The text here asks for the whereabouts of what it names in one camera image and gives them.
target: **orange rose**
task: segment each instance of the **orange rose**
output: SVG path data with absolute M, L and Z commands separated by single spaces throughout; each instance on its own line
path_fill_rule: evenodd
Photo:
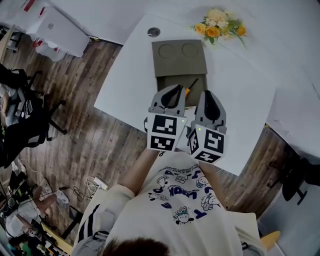
M 206 29 L 206 33 L 209 37 L 211 38 L 217 38 L 218 36 L 220 36 L 220 31 L 217 27 L 215 26 L 209 26 Z
M 204 35 L 206 32 L 206 25 L 202 24 L 202 23 L 197 23 L 195 24 L 195 31 L 199 34 L 199 35 Z
M 244 36 L 247 31 L 246 31 L 246 28 L 241 25 L 238 27 L 237 32 L 238 32 L 239 36 Z

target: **cardboard box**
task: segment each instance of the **cardboard box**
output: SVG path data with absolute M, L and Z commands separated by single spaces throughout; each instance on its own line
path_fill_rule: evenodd
M 157 90 L 182 85 L 191 92 L 186 106 L 197 106 L 202 91 L 207 90 L 207 66 L 201 40 L 169 40 L 152 42 L 154 74 Z

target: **cardboard lid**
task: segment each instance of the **cardboard lid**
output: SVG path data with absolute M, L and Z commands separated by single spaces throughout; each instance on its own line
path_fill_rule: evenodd
M 155 77 L 207 74 L 201 40 L 152 42 Z

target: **person's arm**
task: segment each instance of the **person's arm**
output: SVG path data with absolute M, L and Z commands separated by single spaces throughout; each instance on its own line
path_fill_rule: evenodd
M 158 154 L 159 151 L 146 148 L 118 184 L 127 187 L 137 195 Z
M 23 223 L 23 225 L 27 229 L 32 229 L 32 225 L 24 217 L 21 217 L 19 214 L 17 214 L 16 217 Z
M 222 194 L 221 186 L 218 181 L 217 171 L 218 168 L 215 167 L 213 164 L 208 164 L 205 162 L 199 161 L 200 169 L 202 170 L 204 176 L 209 181 L 216 198 L 220 201 L 222 206 L 225 207 L 225 197 Z
M 2 97 L 2 108 L 1 108 L 1 113 L 3 116 L 6 115 L 8 103 L 9 103 L 9 94 L 7 92 L 5 92 Z

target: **cartoon print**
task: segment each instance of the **cartoon print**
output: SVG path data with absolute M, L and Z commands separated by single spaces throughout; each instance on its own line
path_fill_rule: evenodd
M 152 194 L 152 193 L 148 193 L 149 197 L 150 197 L 150 201 L 154 201 L 156 199 L 160 199 L 162 201 L 167 201 L 168 199 L 162 195 L 162 194 Z
M 189 175 L 186 175 L 186 174 L 184 174 L 184 173 L 175 173 L 175 175 L 177 175 L 176 176 L 176 178 L 175 178 L 175 181 L 176 182 L 180 182 L 180 183 L 185 183 L 187 180 L 188 180 L 188 176 L 190 176 L 191 174 L 189 174 Z
M 211 193 L 201 198 L 201 206 L 205 211 L 212 210 L 214 206 L 219 206 L 221 208 L 219 201 Z
M 202 187 L 206 187 L 207 184 L 209 184 L 209 181 L 207 180 L 206 177 L 200 177 L 196 182 L 195 182 L 195 185 L 198 187 L 198 188 L 202 188 Z
M 166 184 L 168 184 L 167 179 L 168 179 L 167 176 L 161 176 L 156 180 L 156 183 L 158 183 L 161 188 L 164 188 Z
M 192 222 L 195 220 L 194 218 L 189 217 L 188 209 L 185 206 L 183 206 L 179 210 L 177 210 L 175 213 L 175 216 L 173 216 L 173 218 L 176 220 L 175 223 L 178 225 L 179 224 L 186 224 L 188 222 Z

